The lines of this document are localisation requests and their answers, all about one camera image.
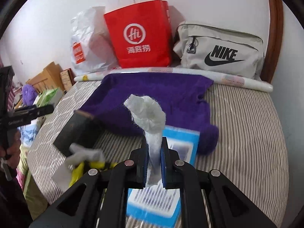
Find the person's hand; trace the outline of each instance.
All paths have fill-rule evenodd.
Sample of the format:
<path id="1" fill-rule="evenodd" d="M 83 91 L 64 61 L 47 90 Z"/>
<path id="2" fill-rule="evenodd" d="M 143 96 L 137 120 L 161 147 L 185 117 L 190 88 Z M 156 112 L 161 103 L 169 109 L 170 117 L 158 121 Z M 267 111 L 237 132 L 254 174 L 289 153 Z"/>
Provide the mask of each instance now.
<path id="1" fill-rule="evenodd" d="M 11 155 L 10 159 L 7 160 L 7 165 L 13 169 L 17 168 L 20 161 L 20 137 L 21 134 L 19 131 L 17 131 L 12 146 L 7 149 L 7 154 Z M 6 152 L 0 145 L 0 157 L 5 157 L 5 155 Z"/>

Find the bed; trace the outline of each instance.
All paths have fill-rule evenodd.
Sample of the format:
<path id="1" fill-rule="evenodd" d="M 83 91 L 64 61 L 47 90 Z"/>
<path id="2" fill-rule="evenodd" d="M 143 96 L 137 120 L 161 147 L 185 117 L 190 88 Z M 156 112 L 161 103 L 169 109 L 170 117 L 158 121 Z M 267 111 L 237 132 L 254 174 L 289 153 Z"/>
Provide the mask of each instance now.
<path id="1" fill-rule="evenodd" d="M 45 122 L 31 147 L 28 166 L 50 204 L 62 194 L 51 176 L 65 159 L 53 142 L 74 110 L 81 107 L 100 83 L 76 83 Z M 219 128 L 219 140 L 211 155 L 197 155 L 195 167 L 204 171 L 219 169 L 280 227 L 288 195 L 288 159 L 283 131 L 269 94 L 214 84 L 205 99 L 210 104 L 211 123 Z M 106 132 L 94 147 L 101 147 L 107 160 L 121 162 L 139 143 L 140 138 Z M 127 227 L 139 224 L 140 227 L 150 225 L 127 219 Z"/>

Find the white plastic bag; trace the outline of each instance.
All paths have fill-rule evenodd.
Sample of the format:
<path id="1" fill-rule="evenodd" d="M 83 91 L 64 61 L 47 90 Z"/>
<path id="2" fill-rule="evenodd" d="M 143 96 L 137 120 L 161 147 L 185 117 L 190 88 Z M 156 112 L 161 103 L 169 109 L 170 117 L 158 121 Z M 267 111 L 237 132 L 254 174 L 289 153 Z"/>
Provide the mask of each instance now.
<path id="1" fill-rule="evenodd" d="M 104 11 L 101 6 L 91 7 L 78 13 L 71 21 L 71 56 L 77 76 L 118 67 Z"/>
<path id="2" fill-rule="evenodd" d="M 63 164 L 60 165 L 52 175 L 53 181 L 63 192 L 68 190 L 72 179 L 73 170 L 70 166 L 75 167 L 83 161 L 105 162 L 105 157 L 101 149 L 89 149 L 76 143 L 72 143 L 70 151 L 73 155 L 67 157 Z"/>

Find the screw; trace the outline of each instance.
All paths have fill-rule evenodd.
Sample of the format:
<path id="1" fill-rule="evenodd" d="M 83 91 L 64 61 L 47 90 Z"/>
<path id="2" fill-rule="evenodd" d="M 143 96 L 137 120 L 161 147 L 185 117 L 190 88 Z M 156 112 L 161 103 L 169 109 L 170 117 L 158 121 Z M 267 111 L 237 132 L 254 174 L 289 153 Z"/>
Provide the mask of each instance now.
<path id="1" fill-rule="evenodd" d="M 95 176 L 97 173 L 98 173 L 98 170 L 96 170 L 96 169 L 90 169 L 89 170 L 89 175 L 90 176 Z"/>
<path id="2" fill-rule="evenodd" d="M 221 173 L 220 173 L 219 170 L 212 170 L 212 171 L 211 171 L 211 175 L 214 176 L 214 177 L 219 177 L 220 174 L 221 174 Z"/>
<path id="3" fill-rule="evenodd" d="M 132 165 L 134 165 L 133 160 L 128 159 L 128 160 L 125 161 L 125 166 L 132 166 Z"/>
<path id="4" fill-rule="evenodd" d="M 185 164 L 185 162 L 182 161 L 182 160 L 176 160 L 176 161 L 175 161 L 175 164 L 176 164 L 177 166 L 183 166 L 183 165 Z"/>

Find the purple plush toy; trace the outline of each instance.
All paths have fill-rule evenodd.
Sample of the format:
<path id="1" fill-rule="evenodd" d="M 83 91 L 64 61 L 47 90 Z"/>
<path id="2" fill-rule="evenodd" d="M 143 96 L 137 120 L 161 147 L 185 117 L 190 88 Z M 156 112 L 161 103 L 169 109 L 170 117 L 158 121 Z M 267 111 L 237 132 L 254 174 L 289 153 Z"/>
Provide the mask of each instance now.
<path id="1" fill-rule="evenodd" d="M 23 104 L 27 106 L 33 105 L 37 96 L 38 94 L 33 86 L 26 84 L 22 87 Z"/>

